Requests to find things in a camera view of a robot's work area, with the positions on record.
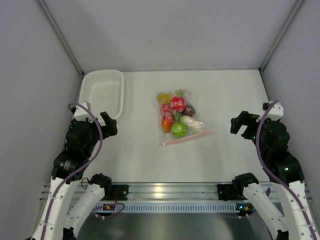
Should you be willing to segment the red orange fake fruit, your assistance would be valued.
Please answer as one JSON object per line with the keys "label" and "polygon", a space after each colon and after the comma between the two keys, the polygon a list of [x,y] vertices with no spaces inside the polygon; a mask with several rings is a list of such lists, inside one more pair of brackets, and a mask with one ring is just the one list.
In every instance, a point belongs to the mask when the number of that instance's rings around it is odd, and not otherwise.
{"label": "red orange fake fruit", "polygon": [[161,128],[163,132],[169,133],[171,131],[171,127],[174,124],[174,117],[169,115],[164,115],[161,120]]}

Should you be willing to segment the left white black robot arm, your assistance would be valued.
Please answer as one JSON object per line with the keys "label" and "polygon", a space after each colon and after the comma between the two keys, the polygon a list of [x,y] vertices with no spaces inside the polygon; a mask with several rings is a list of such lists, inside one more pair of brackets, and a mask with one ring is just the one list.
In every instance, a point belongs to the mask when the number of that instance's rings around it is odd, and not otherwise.
{"label": "left white black robot arm", "polygon": [[118,133],[115,119],[106,112],[100,116],[104,126],[88,119],[71,121],[64,149],[53,162],[49,194],[32,240],[75,240],[97,203],[112,196],[112,179],[101,173],[95,174],[82,197],[70,208],[86,164],[91,157],[97,156],[95,146]]}

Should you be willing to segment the clear zip top bag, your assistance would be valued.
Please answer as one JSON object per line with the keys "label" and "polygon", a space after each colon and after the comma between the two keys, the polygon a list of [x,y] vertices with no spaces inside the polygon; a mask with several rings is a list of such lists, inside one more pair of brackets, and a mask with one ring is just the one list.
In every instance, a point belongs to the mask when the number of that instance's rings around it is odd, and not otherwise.
{"label": "clear zip top bag", "polygon": [[162,91],[155,98],[159,105],[162,147],[187,142],[211,133],[199,120],[198,112],[190,102],[189,89]]}

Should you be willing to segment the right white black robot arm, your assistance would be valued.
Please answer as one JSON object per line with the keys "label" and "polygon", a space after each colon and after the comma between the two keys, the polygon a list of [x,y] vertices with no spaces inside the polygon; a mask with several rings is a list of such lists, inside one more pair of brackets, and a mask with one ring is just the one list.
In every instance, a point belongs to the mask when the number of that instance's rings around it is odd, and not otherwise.
{"label": "right white black robot arm", "polygon": [[318,240],[320,235],[305,193],[305,177],[299,161],[288,150],[290,135],[281,122],[283,115],[283,108],[275,106],[263,116],[242,111],[230,121],[232,134],[246,127],[241,136],[255,144],[282,211],[269,199],[252,173],[236,176],[232,181],[233,192],[253,205],[273,240]]}

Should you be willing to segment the white fake radish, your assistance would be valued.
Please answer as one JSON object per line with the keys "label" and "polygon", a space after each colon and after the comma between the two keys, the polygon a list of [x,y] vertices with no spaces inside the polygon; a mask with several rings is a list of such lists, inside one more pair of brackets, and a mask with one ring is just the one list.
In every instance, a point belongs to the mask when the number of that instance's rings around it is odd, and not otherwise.
{"label": "white fake radish", "polygon": [[205,128],[205,125],[202,122],[197,121],[196,119],[188,115],[181,116],[180,122],[184,123],[191,131],[194,132],[202,132]]}

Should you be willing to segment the green fake apple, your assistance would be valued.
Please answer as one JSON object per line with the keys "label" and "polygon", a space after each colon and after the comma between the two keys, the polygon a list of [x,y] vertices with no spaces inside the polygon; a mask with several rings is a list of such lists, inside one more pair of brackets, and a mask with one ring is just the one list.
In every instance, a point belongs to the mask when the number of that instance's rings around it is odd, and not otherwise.
{"label": "green fake apple", "polygon": [[187,126],[183,123],[183,122],[175,122],[172,126],[171,126],[171,132],[173,134],[174,137],[176,138],[182,138],[187,134]]}

